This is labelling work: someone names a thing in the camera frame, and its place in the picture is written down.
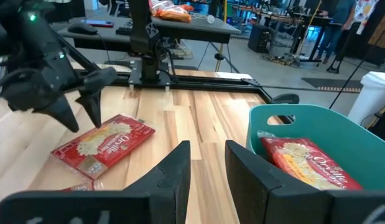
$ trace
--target red popcorn bag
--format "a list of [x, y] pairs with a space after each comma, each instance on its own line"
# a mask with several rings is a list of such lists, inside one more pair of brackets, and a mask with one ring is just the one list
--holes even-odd
[[311, 140], [277, 138], [258, 133], [275, 166], [319, 190], [361, 190], [333, 159]]
[[68, 187], [65, 189], [62, 189], [60, 191], [63, 192], [71, 192], [71, 191], [94, 191], [94, 190], [102, 190], [104, 188], [104, 185], [101, 181], [91, 181], [83, 184], [78, 184], [73, 187]]
[[95, 180], [155, 132], [121, 114], [58, 147], [51, 154], [89, 179]]

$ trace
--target wooden tabletop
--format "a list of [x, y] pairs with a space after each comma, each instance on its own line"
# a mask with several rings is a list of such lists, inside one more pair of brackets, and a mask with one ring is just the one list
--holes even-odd
[[[119, 71], [127, 69], [115, 66]], [[248, 78], [249, 75], [178, 70], [179, 75]], [[59, 190], [84, 180], [49, 152], [93, 128], [78, 93], [67, 95], [80, 130], [72, 133], [42, 114], [12, 112], [0, 99], [0, 200], [22, 190]], [[156, 133], [101, 178], [105, 190], [120, 190], [142, 177], [183, 140], [191, 143], [192, 176], [187, 223], [238, 223], [225, 172], [225, 140], [246, 144], [257, 94], [190, 90], [104, 88], [101, 117], [124, 113], [143, 119]]]

